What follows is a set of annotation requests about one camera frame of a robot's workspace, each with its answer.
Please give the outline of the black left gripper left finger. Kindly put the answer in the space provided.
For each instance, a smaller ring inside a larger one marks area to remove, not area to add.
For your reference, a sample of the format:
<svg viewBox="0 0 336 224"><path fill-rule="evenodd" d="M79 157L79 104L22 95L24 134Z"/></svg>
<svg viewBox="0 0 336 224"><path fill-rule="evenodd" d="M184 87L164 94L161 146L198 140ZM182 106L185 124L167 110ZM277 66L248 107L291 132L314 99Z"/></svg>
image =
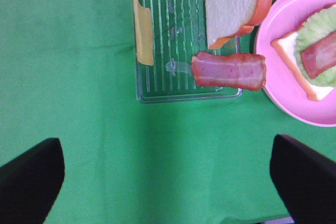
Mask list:
<svg viewBox="0 0 336 224"><path fill-rule="evenodd" d="M44 223L64 178L58 138L43 140L1 166L1 223Z"/></svg>

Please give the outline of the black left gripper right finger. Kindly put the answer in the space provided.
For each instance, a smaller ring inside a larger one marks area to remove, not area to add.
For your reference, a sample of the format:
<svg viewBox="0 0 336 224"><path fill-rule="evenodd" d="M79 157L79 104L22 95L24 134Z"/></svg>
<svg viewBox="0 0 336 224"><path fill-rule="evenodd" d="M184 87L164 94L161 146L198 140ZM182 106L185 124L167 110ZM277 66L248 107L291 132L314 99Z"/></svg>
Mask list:
<svg viewBox="0 0 336 224"><path fill-rule="evenodd" d="M295 223L335 223L335 162L297 139L274 138L270 177Z"/></svg>

